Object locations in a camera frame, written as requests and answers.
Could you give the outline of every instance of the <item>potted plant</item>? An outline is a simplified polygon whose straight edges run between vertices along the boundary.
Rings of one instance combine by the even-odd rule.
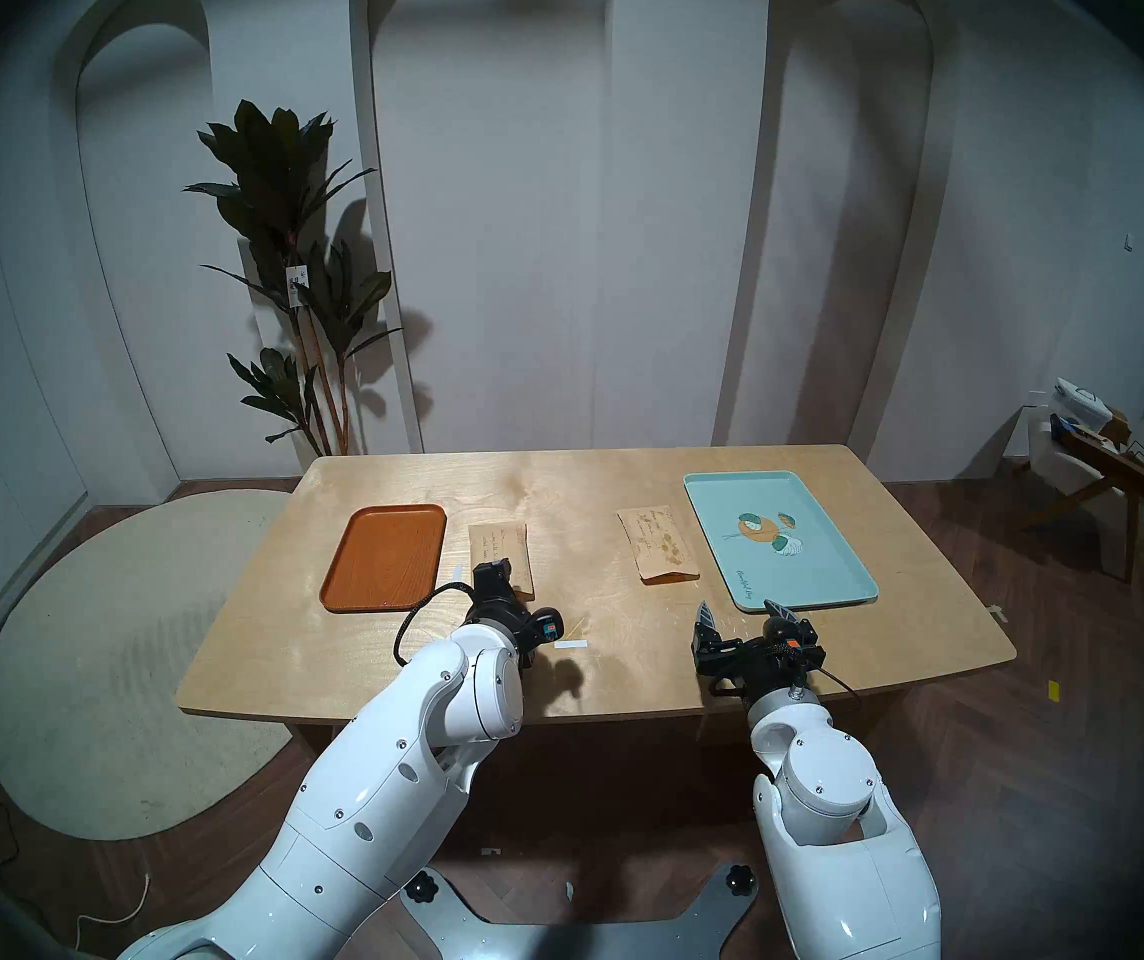
[[[204,267],[227,273],[268,297],[292,326],[294,352],[263,348],[260,367],[245,366],[227,355],[239,378],[256,389],[256,394],[243,402],[294,423],[292,429],[267,436],[268,442],[301,430],[318,454],[350,452],[345,364],[359,350],[398,328],[382,330],[358,341],[368,314],[390,291],[389,271],[374,271],[355,281],[350,249],[343,241],[341,246],[329,247],[326,256],[318,243],[304,260],[301,254],[302,231],[310,217],[355,178],[375,172],[374,167],[367,167],[336,182],[336,176],[350,165],[345,161],[320,178],[320,161],[333,126],[323,112],[304,126],[288,109],[277,109],[267,119],[260,109],[245,100],[235,112],[232,127],[212,122],[208,125],[210,132],[198,132],[199,141],[216,160],[233,172],[235,182],[199,182],[185,188],[186,192],[201,192],[216,199],[217,213],[247,239],[260,281],[251,281],[224,268]],[[305,275],[297,272],[302,265]],[[334,380],[318,342],[320,332],[332,348],[341,413],[336,411]],[[303,374],[297,370],[299,362],[304,366]],[[323,413],[318,411],[316,382],[324,389],[335,447]]]

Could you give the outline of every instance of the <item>black cable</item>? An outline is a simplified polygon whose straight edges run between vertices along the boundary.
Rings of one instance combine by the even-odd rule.
[[[831,674],[831,672],[826,671],[826,668],[824,668],[824,667],[818,667],[817,669],[820,671],[821,674],[825,674],[826,677],[828,677],[831,681],[833,681],[840,688],[847,689],[847,693],[851,695],[851,697],[853,697],[856,699],[856,706],[858,708],[860,708],[860,706],[864,706],[865,703],[861,701],[861,697],[859,695],[857,695],[855,691],[852,691],[851,685],[848,685],[843,681],[840,681],[837,677],[833,676],[833,674]]]
[[[22,897],[15,891],[11,891],[11,889],[9,889],[9,887],[7,887],[3,883],[3,868],[8,866],[8,864],[14,863],[16,859],[18,859],[18,857],[21,857],[21,840],[16,838],[16,830],[13,828],[11,809],[8,808],[8,803],[5,801],[0,801],[0,809],[3,810],[3,822],[8,825],[8,836],[13,841],[11,854],[8,857],[3,857],[3,859],[0,860],[0,889],[3,889],[6,894],[11,895],[13,901],[16,901],[19,905],[29,905],[32,910],[34,910],[35,915],[38,917],[38,921],[47,930],[47,935],[53,936],[55,938],[56,933],[53,933],[53,927],[47,921],[47,915],[43,913],[42,906],[37,905],[35,903],[30,901],[30,898]]]
[[[412,625],[412,619],[416,618],[416,614],[423,610],[426,605],[430,604],[430,600],[432,600],[435,595],[442,595],[444,592],[448,592],[448,589],[464,592],[469,595],[469,600],[471,602],[475,601],[475,590],[471,586],[467,585],[464,581],[448,581],[448,584],[439,585],[434,592],[426,595],[423,600],[414,604],[414,606],[411,608],[407,618],[403,620],[403,625],[399,626],[398,633],[394,634],[394,663],[396,663],[399,667],[407,667],[408,665],[407,660],[399,657],[399,644],[403,643],[403,634],[407,633],[408,626]]]

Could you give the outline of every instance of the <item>arched panel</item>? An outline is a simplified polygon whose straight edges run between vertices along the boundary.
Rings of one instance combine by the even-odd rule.
[[[721,443],[847,443],[905,245],[927,24],[908,0],[817,1],[771,2]]]
[[[79,77],[79,158],[102,271],[156,425],[183,478],[294,474],[277,421],[239,405],[227,352],[260,347],[247,292],[205,270],[239,270],[235,235],[193,182],[228,181],[198,142],[213,116],[198,0],[127,0]]]
[[[428,451],[590,445],[604,0],[370,0]]]

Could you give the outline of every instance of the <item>light blue tray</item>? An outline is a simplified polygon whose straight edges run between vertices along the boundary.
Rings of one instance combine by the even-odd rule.
[[[805,610],[877,598],[869,571],[799,475],[686,475],[683,487],[742,612],[765,612],[764,600]]]

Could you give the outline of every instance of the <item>paper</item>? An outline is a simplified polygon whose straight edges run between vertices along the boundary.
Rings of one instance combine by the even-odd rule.
[[[700,578],[701,572],[675,524],[669,506],[623,508],[617,517],[626,527],[629,546],[635,552],[638,578],[645,585]]]
[[[305,301],[301,297],[297,286],[310,287],[310,270],[303,263],[294,263],[291,268],[283,269],[288,279],[288,304],[303,306]]]
[[[524,522],[480,522],[469,527],[469,566],[509,558],[509,584],[524,602],[537,597],[532,566],[527,560],[527,524]]]

